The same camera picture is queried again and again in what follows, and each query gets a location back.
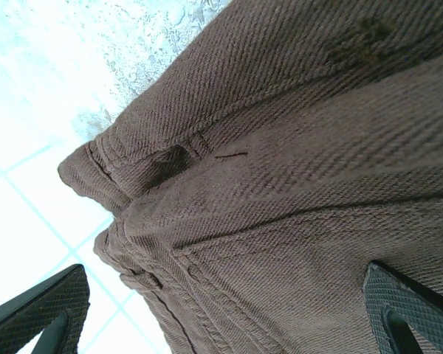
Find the bathroom floor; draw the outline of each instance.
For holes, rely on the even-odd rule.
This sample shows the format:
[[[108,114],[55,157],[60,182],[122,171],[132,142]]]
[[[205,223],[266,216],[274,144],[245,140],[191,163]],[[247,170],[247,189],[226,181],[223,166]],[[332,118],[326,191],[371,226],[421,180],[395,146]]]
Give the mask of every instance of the bathroom floor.
[[[170,353],[141,296],[93,254],[111,215],[57,166],[108,127],[227,0],[0,0],[0,304],[74,263],[79,353]],[[32,344],[20,353],[31,353]]]

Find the trousers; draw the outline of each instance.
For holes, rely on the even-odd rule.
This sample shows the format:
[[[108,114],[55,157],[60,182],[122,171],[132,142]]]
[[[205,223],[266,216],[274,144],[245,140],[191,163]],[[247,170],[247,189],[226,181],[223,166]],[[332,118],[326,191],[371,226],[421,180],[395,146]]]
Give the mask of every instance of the trousers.
[[[443,295],[443,0],[233,0],[58,171],[174,353],[378,353],[372,260]]]

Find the stain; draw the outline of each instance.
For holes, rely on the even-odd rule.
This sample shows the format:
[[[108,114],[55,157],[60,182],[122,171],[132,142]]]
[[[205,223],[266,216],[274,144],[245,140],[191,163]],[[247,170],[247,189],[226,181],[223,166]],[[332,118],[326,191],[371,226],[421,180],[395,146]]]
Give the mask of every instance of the stain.
[[[374,45],[389,38],[395,30],[395,24],[384,18],[361,18],[328,44],[328,60],[334,63],[355,60],[370,66],[377,65],[387,55],[375,49]]]

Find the front pocket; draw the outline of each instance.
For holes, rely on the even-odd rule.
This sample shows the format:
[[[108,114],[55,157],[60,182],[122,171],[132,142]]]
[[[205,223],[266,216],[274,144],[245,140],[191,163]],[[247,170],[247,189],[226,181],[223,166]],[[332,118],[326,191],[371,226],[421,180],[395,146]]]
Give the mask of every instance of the front pocket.
[[[376,353],[367,265],[443,293],[443,198],[291,215],[174,256],[262,353]]]
[[[120,273],[120,279],[126,286],[144,297],[173,352],[196,354],[188,333],[188,330],[190,334],[195,331],[188,328],[192,318],[185,313],[185,306],[174,293],[171,283],[153,272],[148,262],[136,255],[138,249],[127,240],[125,222],[125,219],[115,220],[97,236],[95,253]]]

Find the stitching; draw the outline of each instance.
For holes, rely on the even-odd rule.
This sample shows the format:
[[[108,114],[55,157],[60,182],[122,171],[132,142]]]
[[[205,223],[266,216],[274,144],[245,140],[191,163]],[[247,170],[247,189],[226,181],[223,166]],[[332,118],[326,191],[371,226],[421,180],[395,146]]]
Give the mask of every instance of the stitching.
[[[197,132],[197,135],[198,135],[199,138],[201,139],[202,144],[205,146],[205,148],[207,149],[207,151],[208,151],[209,153],[212,153],[212,152],[213,152],[213,149],[209,146],[207,140],[204,138],[204,136],[202,135],[202,133],[201,133],[200,131],[198,131],[198,132]]]
[[[102,157],[106,157],[109,161],[108,165],[111,167],[111,159],[109,158],[109,155],[111,156],[118,156],[117,151],[114,149],[113,144],[111,143],[111,137],[101,135],[101,139],[96,139],[97,146],[100,147]]]
[[[182,323],[179,321],[179,319],[176,317],[176,315],[174,314],[174,312],[171,311],[171,309],[168,307],[168,305],[156,294],[153,293],[154,297],[156,297],[156,299],[159,301],[160,304],[162,304],[162,306],[164,307],[164,309],[166,310],[167,313],[169,313],[171,315],[171,317],[174,319],[174,321],[179,325],[179,329],[182,332],[182,334],[184,335],[185,339],[187,340],[190,348],[192,349],[192,352],[195,354],[196,350],[195,347],[192,343],[192,341],[190,340],[187,332],[185,331],[184,326],[182,325]]]
[[[407,53],[408,50],[410,49],[410,47],[420,44],[421,42],[426,41],[432,35],[437,35],[440,32],[443,32],[443,25],[440,28],[438,28],[437,30],[430,31],[429,33],[427,33],[423,37],[418,38],[415,41],[410,42],[409,44],[404,44],[400,48],[397,48],[395,50],[391,50],[388,54],[394,55],[394,54],[400,54],[400,53]],[[344,73],[344,72],[347,72],[349,69],[353,69],[353,68],[357,67],[357,63],[347,63],[347,62],[343,62],[343,63],[345,64],[343,68],[339,68],[336,70],[330,69],[330,72],[328,72],[328,70],[326,70],[325,74],[323,74],[323,75],[319,74],[318,76],[313,77],[310,80],[286,79],[284,81],[281,81],[280,83],[274,83],[265,89],[257,91],[256,93],[252,94],[249,97],[244,97],[243,99],[237,100],[229,105],[226,105],[223,108],[220,108],[218,111],[213,112],[213,114],[211,114],[211,116],[206,119],[206,122],[207,121],[210,122],[209,124],[206,124],[206,122],[200,122],[197,125],[193,125],[193,126],[189,127],[188,129],[186,129],[185,131],[182,131],[179,134],[179,138],[188,138],[192,134],[195,134],[195,133],[198,133],[200,131],[210,128],[211,126],[215,125],[217,122],[219,122],[220,120],[222,120],[223,118],[225,118],[229,114],[232,114],[232,113],[234,113],[238,110],[241,110],[243,108],[249,108],[249,107],[255,105],[256,103],[259,103],[260,101],[268,99],[270,97],[274,97],[277,94],[282,94],[284,92],[290,91],[295,86],[299,86],[301,84],[310,84],[310,83],[313,83],[315,81],[320,81],[320,80],[327,80],[331,77],[334,77],[334,76],[340,74],[341,72]],[[176,137],[172,136],[170,138],[163,139],[161,142],[159,142],[159,144],[166,145],[166,144],[172,142],[172,140],[174,138],[176,138]],[[123,159],[131,158],[135,153],[138,153],[138,152],[140,152],[140,150],[129,151],[129,152],[127,152],[126,155],[119,156],[117,159],[115,159],[111,163],[112,164],[119,163]],[[143,159],[151,158],[155,153],[157,153],[157,151],[154,151],[153,153],[148,153],[147,155],[141,156],[141,157],[137,158],[136,161],[130,162],[130,163],[137,164],[138,162],[140,162]]]
[[[286,350],[281,346],[281,344],[277,341],[277,340],[275,340],[273,337],[271,337],[269,334],[268,334],[268,332],[264,329],[264,328],[262,328],[258,323],[256,323],[256,321],[254,320],[254,319],[252,319],[251,317],[249,317],[248,316],[248,314],[247,313],[245,313],[240,307],[239,307],[239,305],[233,300],[233,299],[231,299],[228,295],[226,295],[226,293],[222,290],[222,289],[219,289],[219,288],[217,288],[213,283],[211,283],[210,282],[210,280],[205,276],[205,274],[200,270],[200,268],[198,267],[198,265],[197,264],[195,264],[193,261],[191,261],[192,263],[193,263],[193,266],[199,271],[199,273],[200,274],[202,274],[203,275],[203,277],[204,277],[204,279],[206,280],[206,284],[207,285],[211,285],[211,287],[215,290],[215,291],[217,291],[217,292],[219,292],[221,295],[223,295],[230,303],[232,303],[234,306],[235,306],[235,308],[242,314],[242,315],[244,315],[244,317],[246,318],[246,319],[248,319],[250,322],[251,322],[251,327],[257,327],[258,329],[260,329],[261,331],[263,331],[264,332],[264,337],[261,337],[261,338],[259,338],[258,336],[256,336],[256,335],[254,335],[255,336],[255,338],[258,340],[258,342],[259,342],[259,344],[267,351],[267,353],[272,353],[272,351],[271,351],[271,349],[272,348],[270,348],[270,345],[269,345],[269,343],[268,342],[266,342],[266,340],[265,339],[271,339],[271,341],[273,341],[273,342],[275,342],[277,345],[278,345],[278,347],[279,348],[281,348],[281,350],[283,351],[283,352],[286,352]]]
[[[423,211],[425,211],[425,210],[426,211],[431,211],[431,210],[437,210],[437,209],[443,210],[443,206],[441,206],[441,207],[432,207],[432,206],[430,206],[428,208],[425,208]],[[410,210],[405,210],[405,211],[401,212],[401,215],[403,215],[403,214],[405,214],[407,212],[410,212]],[[366,210],[359,209],[358,212],[356,212],[354,214],[349,214],[348,216],[349,217],[357,217],[357,216],[364,216],[364,215],[367,215],[367,214],[368,213],[366,212]],[[384,212],[381,212],[379,214],[378,213],[374,214],[374,216],[379,216],[379,215],[381,215],[381,216],[383,216],[383,215],[397,215],[397,213],[396,212],[388,212],[387,210],[384,210]],[[288,218],[282,219],[280,221],[288,220],[288,219],[293,218],[295,216],[297,216],[297,215],[290,215]],[[308,221],[305,221],[305,223],[314,223],[316,221],[324,221],[324,220],[334,220],[334,219],[344,218],[344,217],[345,217],[344,215],[332,215],[332,216],[318,215],[317,217],[313,217],[312,219],[310,219]],[[272,223],[263,224],[259,228],[268,227],[269,225],[272,225],[273,223],[276,223],[276,222],[278,222],[278,221],[273,221]],[[282,227],[273,229],[272,231],[273,232],[282,231],[284,229],[288,229],[289,227],[290,226],[282,226]],[[204,241],[204,242],[207,242],[207,243],[215,243],[216,242],[216,244],[207,245],[207,247],[200,246],[201,243],[195,244],[195,245],[191,245],[191,246],[187,246],[187,247],[182,249],[182,251],[185,251],[183,254],[175,255],[175,257],[184,257],[185,255],[196,254],[196,253],[199,253],[199,252],[204,252],[204,251],[207,251],[209,249],[213,249],[213,248],[219,247],[220,245],[223,245],[225,243],[239,243],[239,242],[244,242],[244,241],[251,240],[253,238],[259,237],[259,235],[257,235],[257,234],[250,235],[250,236],[244,236],[244,237],[241,236],[241,234],[243,234],[245,232],[253,231],[253,230],[254,229],[248,229],[247,231],[239,231],[239,232],[234,233],[233,235],[227,236],[226,239],[217,239],[216,238],[214,240]],[[190,250],[190,248],[194,247],[194,246],[195,247],[199,246],[200,249]]]
[[[129,249],[127,249],[127,245],[124,243],[124,240],[126,239],[125,237],[118,237],[118,236],[120,236],[120,234],[121,234],[121,232],[120,232],[120,230],[121,230],[121,223],[125,223],[125,221],[124,220],[121,220],[121,221],[115,221],[114,222],[114,226],[115,226],[115,234],[116,234],[116,237],[114,237],[114,242],[118,242],[119,244],[120,244],[120,246],[122,246],[124,249],[125,249],[125,251],[127,251],[129,254],[131,254],[131,255],[133,255],[130,251],[129,251]],[[114,256],[114,255],[112,255],[112,256],[110,256],[116,263],[118,263],[125,271],[127,271],[128,273],[126,274],[127,276],[129,276],[129,277],[132,277],[133,279],[134,279],[134,281],[136,281],[138,284],[140,283],[140,282],[138,282],[135,278],[134,278],[134,271],[132,271],[131,269],[129,269],[126,265],[123,265],[122,264],[122,262],[116,257],[116,256]]]
[[[184,289],[184,287],[180,285],[180,283],[177,281],[177,279],[169,271],[167,271],[165,268],[163,268],[162,265],[155,265],[155,268],[159,269],[160,271],[167,274],[171,278],[171,285],[178,289],[178,291],[177,291],[178,295],[180,295],[182,297],[182,299],[185,301],[187,306],[190,309],[192,309],[193,313],[195,313],[195,315],[197,316],[197,318],[200,321],[200,324],[204,328],[205,332],[208,334],[210,340],[213,342],[215,347],[217,347],[221,353],[224,352],[225,348],[228,348],[232,353],[234,353],[233,349],[226,342],[226,339],[223,338],[222,334],[219,331],[213,332],[212,330],[210,330],[208,328],[208,326],[206,325],[205,322],[209,322],[213,325],[212,321],[206,315],[205,311],[200,306],[197,305],[197,302],[195,301],[195,299],[193,299],[192,296]],[[219,340],[216,340],[214,338],[214,334],[219,335],[223,339],[222,344],[219,343]]]
[[[433,208],[433,207],[425,207],[425,210],[432,210],[432,209],[443,209],[443,208]],[[412,210],[404,210],[404,211],[402,211],[401,213],[400,213],[400,215],[404,215],[404,214],[408,214],[408,213],[410,213],[410,212],[412,212]],[[276,230],[273,230],[273,231],[278,231],[278,230],[280,230],[280,229],[285,229],[286,228],[286,226],[284,227],[284,228],[279,228],[279,229],[276,229]],[[253,238],[253,237],[247,237],[247,238],[245,238],[245,239],[243,239],[243,240],[249,240],[250,238]],[[200,269],[200,266],[202,266],[202,265],[204,265],[204,264],[206,264],[206,263],[209,263],[209,262],[212,262],[212,261],[217,261],[217,260],[222,260],[222,259],[229,259],[229,258],[234,258],[234,257],[239,257],[239,256],[243,256],[243,255],[247,255],[247,254],[260,254],[260,253],[264,253],[264,252],[266,252],[266,251],[269,251],[270,249],[273,249],[273,248],[275,248],[275,247],[279,247],[279,246],[282,246],[282,245],[288,245],[289,243],[291,243],[293,240],[289,240],[289,241],[284,241],[284,242],[282,242],[282,243],[278,243],[278,244],[275,244],[275,245],[273,245],[273,246],[271,246],[271,247],[267,247],[267,248],[265,248],[265,249],[262,249],[262,250],[260,250],[260,251],[253,251],[253,252],[246,252],[246,253],[242,253],[242,254],[236,254],[236,255],[230,255],[230,256],[226,256],[226,257],[220,257],[220,258],[217,258],[217,259],[215,259],[215,260],[210,260],[210,261],[204,261],[204,262],[198,262],[198,260],[196,259],[196,255],[195,255],[195,252],[193,252],[193,253],[191,253],[191,254],[188,254],[187,255],[187,257],[186,257],[186,259],[188,259],[189,261],[190,261],[190,263],[191,263],[191,265],[192,266],[194,266],[198,271],[199,271],[199,273],[203,276],[203,278],[204,278],[204,280],[205,280],[205,284],[207,284],[207,285],[209,285],[215,292],[217,292],[218,294],[220,294],[220,295],[222,295],[222,296],[224,296],[224,298],[226,298],[231,304],[233,304],[234,306],[235,306],[235,308],[237,309],[237,310],[239,310],[240,311],[240,313],[241,314],[243,314],[245,317],[246,317],[246,319],[248,319],[249,321],[251,321],[257,328],[259,328],[260,330],[262,330],[263,332],[264,332],[264,334],[265,334],[265,336],[267,337],[267,338],[271,338],[272,339],[272,341],[273,342],[275,342],[282,350],[283,350],[283,347],[280,345],[280,343],[278,342],[278,341],[276,341],[273,337],[271,337],[271,336],[269,336],[268,335],[268,333],[266,332],[266,330],[264,330],[254,319],[252,319],[250,316],[248,316],[248,314],[245,312],[245,311],[243,311],[240,307],[239,307],[239,305],[235,302],[235,300],[234,299],[231,299],[230,298],[230,296],[228,295],[228,294],[226,294],[226,292],[223,290],[223,289],[221,289],[221,288],[219,288],[219,287],[217,287],[215,284],[213,284],[213,283],[211,283],[210,282],[210,279],[207,277],[207,275],[205,274],[205,272],[203,272],[201,269]],[[260,343],[265,347],[265,349],[267,349],[267,350],[269,350],[269,348],[267,348],[267,344],[265,344],[265,343],[263,343],[263,341],[262,341],[262,338],[261,339],[259,339],[259,338],[257,338],[259,341],[260,341]]]
[[[197,155],[197,158],[199,160],[202,160],[202,156],[200,155],[200,153],[198,152],[198,150],[192,145],[192,143],[190,142],[190,140],[188,140],[186,142],[187,146]]]
[[[131,199],[120,189],[120,187],[118,186],[118,184],[116,184],[113,179],[111,179],[111,176],[106,173],[102,166],[100,166],[100,164],[97,163],[97,161],[95,161],[94,156],[92,154],[92,151],[90,150],[90,146],[89,144],[85,145],[85,151],[86,151],[86,155],[87,158],[89,159],[90,163],[94,166],[94,168],[98,171],[98,173],[105,179],[107,180],[108,183],[110,183],[110,185],[115,188],[125,199],[126,199],[126,203],[129,203],[131,201]],[[84,180],[82,178],[80,178],[80,180],[85,183],[85,185],[91,189],[91,190],[95,190],[93,185],[90,185],[86,182],[84,182]],[[98,190],[98,192],[101,192],[102,194],[104,194],[109,200],[111,201],[115,201],[109,194],[107,194],[104,189],[100,189]]]

